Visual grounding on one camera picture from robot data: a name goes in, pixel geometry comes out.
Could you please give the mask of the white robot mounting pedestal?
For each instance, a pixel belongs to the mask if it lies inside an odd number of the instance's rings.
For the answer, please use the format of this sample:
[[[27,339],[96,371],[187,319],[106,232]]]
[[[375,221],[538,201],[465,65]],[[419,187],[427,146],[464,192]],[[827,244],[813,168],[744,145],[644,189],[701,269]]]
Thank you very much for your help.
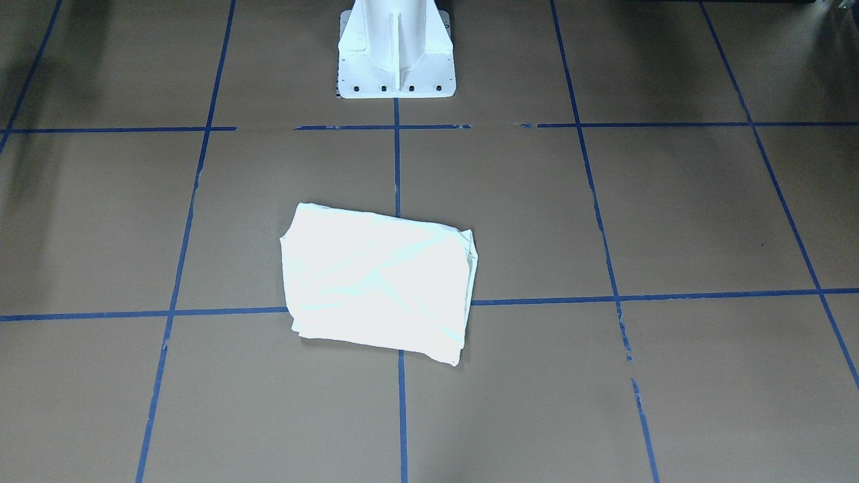
[[[457,80],[449,9],[436,1],[355,1],[340,14],[337,95],[439,99]]]

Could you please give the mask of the cream long-sleeve cat shirt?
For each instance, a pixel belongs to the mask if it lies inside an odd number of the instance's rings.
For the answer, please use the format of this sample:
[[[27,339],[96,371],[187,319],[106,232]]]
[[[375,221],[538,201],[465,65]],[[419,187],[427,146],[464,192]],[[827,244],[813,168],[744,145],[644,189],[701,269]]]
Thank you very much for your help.
[[[472,230],[301,203],[280,244],[298,336],[460,363],[478,267]]]

